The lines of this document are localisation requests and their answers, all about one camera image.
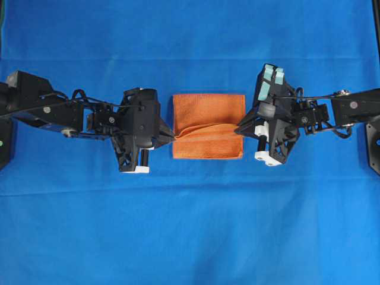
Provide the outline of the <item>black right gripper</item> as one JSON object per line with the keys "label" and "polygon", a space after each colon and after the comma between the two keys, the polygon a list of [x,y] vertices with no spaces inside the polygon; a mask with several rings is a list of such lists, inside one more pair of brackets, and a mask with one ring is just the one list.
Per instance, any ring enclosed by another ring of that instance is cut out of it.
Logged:
{"label": "black right gripper", "polygon": [[238,135],[258,139],[254,157],[269,167],[285,164],[300,136],[293,124],[275,119],[275,112],[273,104],[260,102],[258,110],[253,107],[235,129]]}

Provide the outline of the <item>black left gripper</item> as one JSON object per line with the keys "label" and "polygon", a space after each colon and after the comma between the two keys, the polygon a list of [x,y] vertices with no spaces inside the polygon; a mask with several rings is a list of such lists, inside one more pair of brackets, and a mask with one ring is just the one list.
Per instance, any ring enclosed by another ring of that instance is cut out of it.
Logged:
{"label": "black left gripper", "polygon": [[149,151],[175,141],[170,126],[160,116],[159,104],[143,104],[119,114],[111,142],[122,173],[149,173]]}

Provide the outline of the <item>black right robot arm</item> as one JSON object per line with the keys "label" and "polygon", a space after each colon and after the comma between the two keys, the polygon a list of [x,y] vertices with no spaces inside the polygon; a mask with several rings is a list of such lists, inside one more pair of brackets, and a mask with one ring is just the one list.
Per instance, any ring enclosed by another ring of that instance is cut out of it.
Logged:
{"label": "black right robot arm", "polygon": [[319,97],[304,97],[303,89],[270,94],[241,120],[235,133],[258,140],[255,159],[267,166],[285,164],[300,136],[331,131],[349,138],[352,127],[379,119],[379,89],[350,93],[345,90],[324,96],[331,102],[334,125],[329,122],[328,108],[318,104]]}

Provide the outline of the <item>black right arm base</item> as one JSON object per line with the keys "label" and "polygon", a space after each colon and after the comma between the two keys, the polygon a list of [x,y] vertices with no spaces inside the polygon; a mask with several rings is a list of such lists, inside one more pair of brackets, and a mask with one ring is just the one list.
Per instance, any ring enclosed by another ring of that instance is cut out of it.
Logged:
{"label": "black right arm base", "polygon": [[379,120],[367,123],[365,128],[368,163],[370,168],[379,175]]}

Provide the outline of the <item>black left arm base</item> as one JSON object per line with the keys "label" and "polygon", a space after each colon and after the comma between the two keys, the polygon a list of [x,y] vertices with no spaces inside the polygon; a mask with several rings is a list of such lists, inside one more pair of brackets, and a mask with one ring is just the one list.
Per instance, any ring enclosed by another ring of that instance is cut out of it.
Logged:
{"label": "black left arm base", "polygon": [[12,119],[1,119],[1,170],[14,158],[17,124]]}

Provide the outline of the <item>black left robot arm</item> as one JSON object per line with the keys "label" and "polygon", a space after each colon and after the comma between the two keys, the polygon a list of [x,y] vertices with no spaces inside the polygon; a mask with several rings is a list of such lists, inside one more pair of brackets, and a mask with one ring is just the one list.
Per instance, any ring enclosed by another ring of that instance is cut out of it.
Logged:
{"label": "black left robot arm", "polygon": [[1,83],[1,167],[12,159],[15,123],[53,131],[66,138],[111,140],[122,173],[148,173],[149,152],[174,142],[175,135],[160,115],[157,90],[133,88],[113,104],[76,89],[72,96],[50,82],[16,71]]}

